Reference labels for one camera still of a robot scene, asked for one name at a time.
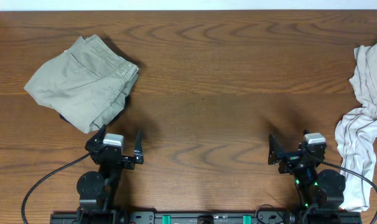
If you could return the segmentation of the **white t-shirt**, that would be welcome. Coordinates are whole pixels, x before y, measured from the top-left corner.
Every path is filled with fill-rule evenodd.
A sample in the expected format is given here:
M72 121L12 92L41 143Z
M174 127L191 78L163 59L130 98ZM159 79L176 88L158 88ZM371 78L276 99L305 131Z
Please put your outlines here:
M342 167L372 180L377 138L377 43L355 48L354 56L356 67L349 82L361 107L343 115L335 128L335 140Z

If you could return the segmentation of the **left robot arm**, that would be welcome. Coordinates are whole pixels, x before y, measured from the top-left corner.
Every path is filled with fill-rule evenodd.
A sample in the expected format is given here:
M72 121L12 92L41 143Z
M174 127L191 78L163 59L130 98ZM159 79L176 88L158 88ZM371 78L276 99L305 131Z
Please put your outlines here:
M125 169L133 170L136 164L144 163L142 131L137 132L134 155L124 156L124 136L106 133L102 126L85 145L97 171L83 174L77 182L80 195L78 223L128 223L123 209L114 206L116 191Z

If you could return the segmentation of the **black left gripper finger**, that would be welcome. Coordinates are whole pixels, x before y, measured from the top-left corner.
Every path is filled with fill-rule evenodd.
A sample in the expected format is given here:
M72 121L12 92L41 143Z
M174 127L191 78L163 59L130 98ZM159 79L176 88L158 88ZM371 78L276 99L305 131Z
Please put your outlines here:
M134 160L136 164L144 163L144 154L142 151L142 130L139 129L137 132L137 138L134 146Z
M96 134L94 134L89 140L88 144L96 144L98 142L103 142L106 134L106 125L102 125L102 127L98 130Z

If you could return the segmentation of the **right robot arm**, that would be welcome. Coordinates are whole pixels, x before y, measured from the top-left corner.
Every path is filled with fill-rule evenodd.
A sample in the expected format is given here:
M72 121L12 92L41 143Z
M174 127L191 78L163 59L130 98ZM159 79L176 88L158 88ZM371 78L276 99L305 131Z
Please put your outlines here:
M285 151L275 135L269 135L268 164L278 164L281 174L290 174L300 199L297 209L283 216L284 223L341 223L345 177L332 169L317 172L325 159L327 144L320 133L304 133L298 150Z

